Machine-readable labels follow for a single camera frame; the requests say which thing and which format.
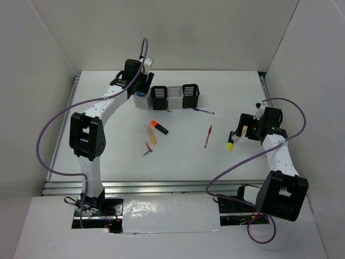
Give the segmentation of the black orange highlighter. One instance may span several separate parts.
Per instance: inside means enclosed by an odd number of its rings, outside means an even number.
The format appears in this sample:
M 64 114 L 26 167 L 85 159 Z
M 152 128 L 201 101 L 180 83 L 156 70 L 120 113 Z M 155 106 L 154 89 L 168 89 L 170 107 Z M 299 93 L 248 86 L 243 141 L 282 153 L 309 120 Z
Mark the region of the black orange highlighter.
M 169 131 L 164 128 L 161 124 L 157 123 L 155 120 L 152 120 L 150 122 L 150 124 L 157 130 L 159 130 L 160 132 L 162 132 L 163 134 L 167 135 L 169 133 Z

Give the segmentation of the blue ballpoint pen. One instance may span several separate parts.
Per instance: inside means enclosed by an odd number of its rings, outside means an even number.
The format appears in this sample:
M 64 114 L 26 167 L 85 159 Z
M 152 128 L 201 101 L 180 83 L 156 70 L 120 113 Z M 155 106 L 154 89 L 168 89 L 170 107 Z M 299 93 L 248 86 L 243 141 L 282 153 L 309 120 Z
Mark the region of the blue ballpoint pen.
M 215 112 L 211 112 L 211 111 L 207 111 L 207 110 L 202 110 L 202 109 L 199 109 L 199 108 L 190 108 L 191 110 L 194 110 L 194 111 L 198 111 L 198 112 L 203 112 L 203 113 L 207 113 L 207 114 L 215 114 Z

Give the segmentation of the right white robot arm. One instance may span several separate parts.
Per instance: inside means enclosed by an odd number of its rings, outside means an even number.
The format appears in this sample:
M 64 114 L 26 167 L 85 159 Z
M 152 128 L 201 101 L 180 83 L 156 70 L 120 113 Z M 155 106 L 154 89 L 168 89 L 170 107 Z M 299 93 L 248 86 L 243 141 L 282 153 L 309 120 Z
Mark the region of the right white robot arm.
M 241 114 L 238 127 L 231 132 L 229 140 L 234 143 L 234 137 L 244 134 L 250 140 L 259 141 L 265 151 L 279 147 L 266 154 L 270 171 L 263 185 L 260 188 L 245 186 L 244 193 L 236 197 L 235 205 L 242 212 L 255 205 L 258 213 L 295 221 L 308 190 L 308 181 L 301 178 L 293 166 L 287 133 L 280 128 L 282 110 L 265 104 L 257 106 L 256 114 Z

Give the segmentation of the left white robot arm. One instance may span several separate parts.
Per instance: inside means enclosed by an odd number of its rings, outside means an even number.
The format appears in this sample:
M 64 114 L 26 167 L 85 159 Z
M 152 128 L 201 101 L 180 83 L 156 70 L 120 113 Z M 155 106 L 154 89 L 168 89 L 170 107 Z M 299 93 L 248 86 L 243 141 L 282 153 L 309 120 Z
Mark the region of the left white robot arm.
M 106 147 L 104 126 L 115 110 L 137 92 L 146 94 L 154 74 L 150 72 L 154 60 L 128 59 L 100 101 L 83 113 L 75 112 L 70 121 L 69 144 L 87 176 L 82 182 L 81 199 L 94 215 L 106 210 L 105 189 L 100 176 L 100 156 Z

